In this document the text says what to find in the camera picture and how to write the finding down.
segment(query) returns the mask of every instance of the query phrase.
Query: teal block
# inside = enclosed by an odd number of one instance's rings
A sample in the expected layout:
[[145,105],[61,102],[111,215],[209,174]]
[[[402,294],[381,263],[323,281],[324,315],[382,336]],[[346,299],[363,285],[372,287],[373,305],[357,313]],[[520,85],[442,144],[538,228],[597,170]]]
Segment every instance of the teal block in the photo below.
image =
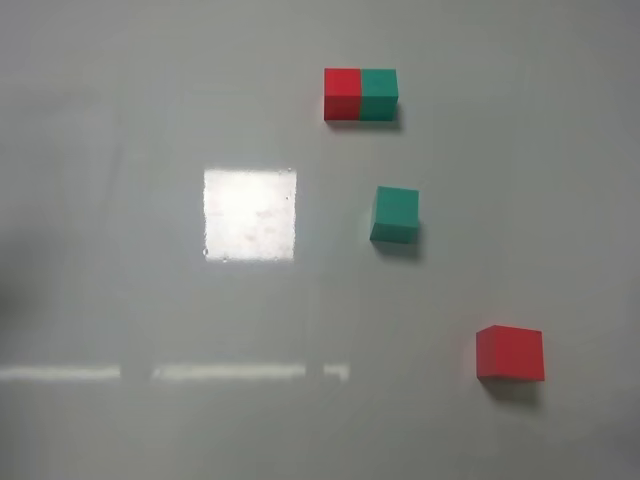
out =
[[398,79],[394,69],[363,69],[361,121],[391,121],[398,104]]
[[378,187],[373,202],[370,240],[416,243],[420,221],[420,192],[405,188]]

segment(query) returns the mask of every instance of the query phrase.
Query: red cube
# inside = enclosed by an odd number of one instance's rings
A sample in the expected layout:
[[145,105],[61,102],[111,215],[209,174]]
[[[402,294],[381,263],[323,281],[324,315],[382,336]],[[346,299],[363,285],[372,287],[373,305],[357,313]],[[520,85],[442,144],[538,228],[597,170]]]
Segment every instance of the red cube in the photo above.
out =
[[324,69],[324,119],[358,120],[362,102],[359,68]]
[[476,372],[479,379],[543,381],[542,332],[493,325],[476,333]]

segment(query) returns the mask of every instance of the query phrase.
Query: reflected light strip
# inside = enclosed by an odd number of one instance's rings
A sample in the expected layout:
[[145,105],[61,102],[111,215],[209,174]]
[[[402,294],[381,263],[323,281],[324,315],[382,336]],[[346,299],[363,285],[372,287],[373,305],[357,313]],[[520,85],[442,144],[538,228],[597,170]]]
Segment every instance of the reflected light strip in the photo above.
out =
[[206,380],[293,380],[307,374],[302,364],[171,364],[157,367],[152,379],[166,382]]
[[120,376],[117,365],[0,367],[0,382],[102,382],[119,380]]
[[335,365],[325,365],[323,372],[327,377],[336,376],[341,382],[349,381],[349,375],[351,374],[351,368],[349,365],[339,363]]

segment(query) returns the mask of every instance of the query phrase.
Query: cube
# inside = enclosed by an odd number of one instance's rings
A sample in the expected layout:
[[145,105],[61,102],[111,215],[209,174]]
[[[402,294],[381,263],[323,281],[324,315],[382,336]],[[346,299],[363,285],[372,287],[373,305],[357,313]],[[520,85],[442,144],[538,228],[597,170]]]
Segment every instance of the cube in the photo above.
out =
[[398,103],[393,69],[325,68],[324,119],[391,121]]
[[392,69],[362,70],[361,121],[390,122],[396,114],[398,80]]
[[543,381],[542,332],[493,325],[476,333],[476,373],[479,379]]
[[370,240],[416,243],[420,221],[420,192],[405,188],[378,187],[373,203]]
[[324,119],[358,120],[362,101],[362,81],[358,68],[325,68]]

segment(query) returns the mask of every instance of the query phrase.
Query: white surface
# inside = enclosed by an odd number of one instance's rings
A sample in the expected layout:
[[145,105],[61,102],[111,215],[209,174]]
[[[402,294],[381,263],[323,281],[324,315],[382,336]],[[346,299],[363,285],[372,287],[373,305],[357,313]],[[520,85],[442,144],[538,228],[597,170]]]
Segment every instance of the white surface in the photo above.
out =
[[[0,477],[637,480],[636,3],[2,2]],[[325,66],[401,128],[327,127]],[[496,322],[538,391],[476,381]]]

